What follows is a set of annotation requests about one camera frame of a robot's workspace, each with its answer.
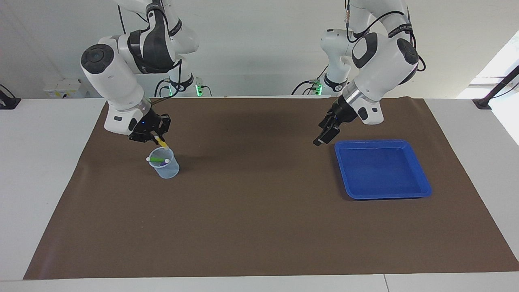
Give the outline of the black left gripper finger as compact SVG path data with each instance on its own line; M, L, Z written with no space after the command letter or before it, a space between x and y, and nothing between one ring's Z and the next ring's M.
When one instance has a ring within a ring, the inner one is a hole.
M328 144L330 139L328 139L328 130L330 129L331 116L325 116L321 122L319 122L318 126L322 129L321 133L317 138L313 141L315 146L320 146L321 144Z
M340 129L337 127L328 127L322 131L322 143L329 144L338 134Z

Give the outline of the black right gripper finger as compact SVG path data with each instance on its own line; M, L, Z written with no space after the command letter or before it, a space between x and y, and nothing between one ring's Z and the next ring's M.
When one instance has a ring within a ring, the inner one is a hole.
M134 131L133 133L131 133L129 135L129 139L132 141L138 141L138 142L142 142L142 143L152 141L152 142L154 142L154 144L158 144L158 140L156 139L155 136L156 136L156 133L153 131L146 132L146 133L139 133L139 132Z
M163 114L160 116L161 122L157 128L157 135L162 141L165 141L164 135L167 134L171 124L171 118L169 114Z

